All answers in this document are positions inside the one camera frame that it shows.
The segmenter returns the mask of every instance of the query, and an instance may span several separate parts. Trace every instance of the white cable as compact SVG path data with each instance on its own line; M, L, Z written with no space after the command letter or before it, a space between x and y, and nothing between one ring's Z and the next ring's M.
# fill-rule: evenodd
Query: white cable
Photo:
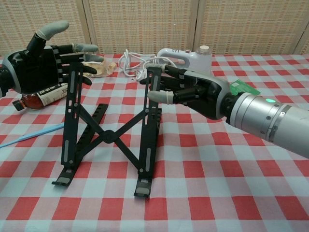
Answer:
M138 60L141 61L141 63L131 67L131 57L134 57ZM121 61L125 59L124 65L121 67ZM122 71L124 72L124 74L127 77L135 77L137 81L139 81L140 79L143 79L146 77L146 73L147 73L147 69L145 68L145 65L148 63L154 63L157 64L157 60L158 59L162 59L164 61L169 62L172 66L177 67L176 64L171 61L169 58L167 57L157 57L156 54L139 54L139 53L135 53L135 52L129 52L127 49L124 52L124 54L119 58L118 60L118 67L120 69L122 69ZM128 71L132 70L132 69L136 69L138 68L141 64L143 64L142 67L142 71L135 71L135 74L129 74Z

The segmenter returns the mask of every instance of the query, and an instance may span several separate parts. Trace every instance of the robotic arm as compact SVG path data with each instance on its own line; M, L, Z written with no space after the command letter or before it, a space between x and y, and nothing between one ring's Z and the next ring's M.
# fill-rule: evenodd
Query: robotic arm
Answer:
M155 65L174 77L161 77L161 89L148 97L182 103L210 119L226 122L309 159L309 111L250 93L232 95L225 80L169 65Z
M69 66L66 64L70 62L103 61L103 57L88 54L63 56L75 52L96 52L96 45L72 43L45 46L46 41L68 27L67 21L47 24L36 31L25 50L12 52L4 57L0 68L0 97L5 96L11 88L18 93L28 94L66 82L69 72ZM95 69L87 66L84 66L84 72L97 73ZM91 84L85 77L83 81Z

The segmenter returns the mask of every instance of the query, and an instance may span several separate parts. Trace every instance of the checkered tablecloth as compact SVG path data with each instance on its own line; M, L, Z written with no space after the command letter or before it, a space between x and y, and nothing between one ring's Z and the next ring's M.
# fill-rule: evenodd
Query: checkered tablecloth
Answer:
M118 61L118 55L105 57ZM309 110L309 55L215 56L213 74L240 79L265 97ZM0 143L64 120L65 100L18 112L20 95L0 99ZM116 72L82 92L116 130L143 108L144 86ZM86 124L80 122L79 135ZM122 136L138 155L141 123ZM137 170L114 144L85 156L68 188L54 186L58 130L0 149L3 232L304 232L309 231L309 160L208 120L182 105L162 105L150 199L135 199Z

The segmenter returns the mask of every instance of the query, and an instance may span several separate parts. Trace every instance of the foldable stand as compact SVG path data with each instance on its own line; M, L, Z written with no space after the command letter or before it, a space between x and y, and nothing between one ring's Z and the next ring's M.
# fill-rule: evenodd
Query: foldable stand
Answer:
M138 170L138 180L134 196L149 197L155 164L156 145L159 134L161 108L158 103L148 100L149 82L151 90L160 90L161 69L150 67L147 70L144 109L117 131L103 130L99 125L108 105L99 104L93 116L81 105L83 66L79 62L70 64L68 94L63 131L61 164L64 165L54 185L70 185L83 157L101 142L115 143ZM78 120L81 118L87 127L77 141ZM122 142L120 136L142 120L139 159ZM98 137L93 140L95 132Z

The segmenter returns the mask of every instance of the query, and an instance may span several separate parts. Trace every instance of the brown bottle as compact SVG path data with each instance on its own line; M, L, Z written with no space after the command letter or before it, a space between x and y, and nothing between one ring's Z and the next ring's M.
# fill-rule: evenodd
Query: brown bottle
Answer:
M41 109L67 95L68 84L58 84L37 93L22 95L20 100L13 102L16 110L24 108Z

